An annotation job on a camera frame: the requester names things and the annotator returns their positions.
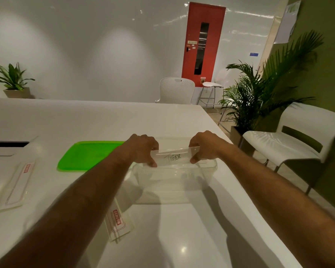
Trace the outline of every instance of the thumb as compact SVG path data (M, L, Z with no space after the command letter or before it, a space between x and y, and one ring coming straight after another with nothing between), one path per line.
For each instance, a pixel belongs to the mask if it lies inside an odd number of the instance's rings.
M154 161L154 159L150 156L150 159L147 162L148 166L150 167L157 167L156 162Z
M201 160L201 158L200 158L200 153L198 152L194 156L192 156L190 163L196 164L199 160Z

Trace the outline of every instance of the forearm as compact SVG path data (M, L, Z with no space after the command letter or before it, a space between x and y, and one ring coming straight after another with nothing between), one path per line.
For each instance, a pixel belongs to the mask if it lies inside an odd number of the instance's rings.
M0 267L75 267L132 162L119 147L86 172L0 260Z
M304 267L335 267L335 220L282 176L226 143L222 159Z

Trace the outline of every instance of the green wall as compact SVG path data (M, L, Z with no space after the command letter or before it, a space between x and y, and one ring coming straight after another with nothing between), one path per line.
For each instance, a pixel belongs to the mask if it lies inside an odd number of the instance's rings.
M289 0L289 4L298 0ZM298 20L289 41L312 29L322 33L324 44L317 48L317 62L292 80L299 86L293 97L315 96L308 104L335 112L335 0L302 0ZM283 44L273 46L272 52ZM280 117L275 111L263 120L261 128L275 131ZM315 190L335 206L335 142L326 163L314 160L289 162L287 165L308 183L317 179Z

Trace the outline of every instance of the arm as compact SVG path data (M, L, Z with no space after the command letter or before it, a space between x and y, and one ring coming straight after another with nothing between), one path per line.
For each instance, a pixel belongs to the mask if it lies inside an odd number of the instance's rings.
M133 162L156 163L153 137L132 135L76 180L2 259L4 267L76 267Z
M191 163L220 158L227 164L303 267L335 267L335 220L302 191L210 131L198 133L190 146L200 146Z

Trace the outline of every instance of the hand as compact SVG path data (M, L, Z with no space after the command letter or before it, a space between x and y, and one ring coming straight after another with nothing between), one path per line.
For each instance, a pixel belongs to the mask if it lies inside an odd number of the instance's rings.
M200 150L191 158L190 162L196 164L202 159L216 159L226 145L230 144L210 131L197 133L192 137L189 147L199 146Z
M127 147L133 157L133 161L137 163L147 163L151 167L157 167L156 162L150 155L152 150L159 149L159 143L152 136L146 134L138 136L133 134L124 142L122 147Z

